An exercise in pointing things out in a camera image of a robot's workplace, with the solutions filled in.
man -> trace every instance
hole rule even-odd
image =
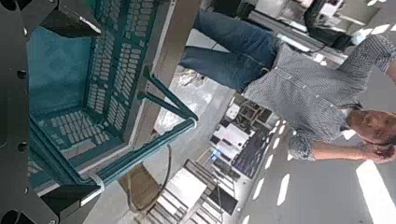
[[[186,47],[179,64],[242,92],[286,119],[297,132],[289,142],[295,158],[386,162],[396,157],[392,146],[396,145],[396,115],[363,111],[357,101],[374,66],[396,84],[396,49],[385,37],[369,36],[332,70],[244,21],[200,11],[194,28],[230,53]],[[344,129],[355,130],[367,145],[330,145]]]

metal bar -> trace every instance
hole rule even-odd
[[[145,78],[148,79],[148,81],[150,81],[155,87],[157,87],[166,97],[168,97],[168,99],[171,100],[172,103],[177,105],[180,108],[180,110],[182,110],[184,113],[190,115],[191,117],[193,117],[195,120],[198,121],[198,116],[196,116],[186,105],[183,104],[183,102],[181,102],[171,91],[169,91],[158,78],[152,75],[149,72],[148,66],[145,67],[143,75],[145,76]]]
[[[177,107],[175,107],[173,105],[170,105],[169,103],[165,102],[165,100],[163,100],[163,99],[161,99],[161,98],[159,98],[159,97],[157,97],[157,96],[155,96],[155,95],[153,95],[153,94],[151,94],[149,92],[142,92],[141,91],[141,92],[139,92],[137,94],[137,98],[138,99],[146,98],[146,99],[150,100],[151,102],[153,102],[153,103],[155,103],[157,105],[160,105],[163,108],[171,111],[172,113],[180,116],[183,119],[188,119],[190,117],[189,114],[185,114],[184,111],[178,109]]]
[[[54,146],[48,136],[37,126],[34,118],[30,117],[30,129],[33,135],[32,150],[45,162],[50,164],[47,169],[54,169],[57,176],[55,180],[60,181],[60,185],[93,185],[90,179],[83,179],[64,155]]]
[[[161,135],[154,141],[142,146],[137,151],[132,151],[110,163],[107,167],[98,172],[98,175],[108,185],[114,180],[121,178],[134,168],[134,165],[141,162],[147,156],[157,152],[163,145],[176,138],[181,133],[186,132],[194,125],[192,119],[186,119],[175,126],[171,131]]]

screw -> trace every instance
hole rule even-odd
[[[25,70],[18,71],[17,76],[19,79],[26,79],[26,71]]]

ceiling light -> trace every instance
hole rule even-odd
[[[370,0],[370,2],[367,3],[367,7],[373,6],[378,0]]]
[[[374,30],[371,32],[372,35],[379,35],[382,33],[385,33],[388,28],[390,27],[389,24],[385,24],[385,25],[380,25],[374,28]]]
[[[276,148],[277,148],[277,145],[279,144],[279,141],[280,141],[280,138],[278,137],[278,138],[275,140],[275,142],[274,142],[273,149],[276,149]]]
[[[272,158],[274,157],[274,155],[271,155],[268,157],[267,163],[265,163],[265,170],[268,169],[271,166],[271,162],[272,162]]]
[[[343,136],[345,137],[346,140],[349,140],[351,137],[353,137],[353,135],[355,135],[355,131],[353,130],[346,130],[343,131]]]
[[[280,127],[279,129],[279,134],[282,134],[284,130],[285,130],[285,125],[282,125],[282,127]]]
[[[290,174],[286,174],[283,179],[282,183],[280,184],[279,195],[277,196],[277,206],[280,206],[286,200],[286,194],[288,193],[289,188],[289,180]]]
[[[256,190],[254,191],[254,195],[253,195],[253,201],[256,200],[256,199],[259,197],[260,192],[262,192],[262,184],[263,184],[263,183],[264,183],[264,178],[261,179],[261,180],[259,181],[259,183],[257,184],[257,188],[256,188]]]
[[[248,224],[249,220],[250,220],[250,216],[245,217],[244,220],[242,221],[242,224]]]
[[[369,28],[369,29],[361,29],[361,34],[362,35],[369,35],[374,29]]]
[[[356,169],[356,174],[373,223],[396,223],[395,204],[375,164],[372,161],[366,161]]]

black metal panel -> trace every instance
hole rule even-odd
[[[33,0],[29,3],[21,2],[20,5],[24,5],[22,20],[25,35],[29,38],[33,30],[58,6],[58,0]]]
[[[60,0],[41,26],[65,37],[99,36],[100,25],[85,1]]]
[[[35,223],[58,218],[38,198],[27,178],[29,158],[29,90],[26,39],[21,12],[11,0],[0,4],[0,101],[3,146],[0,148],[0,219],[23,212]]]

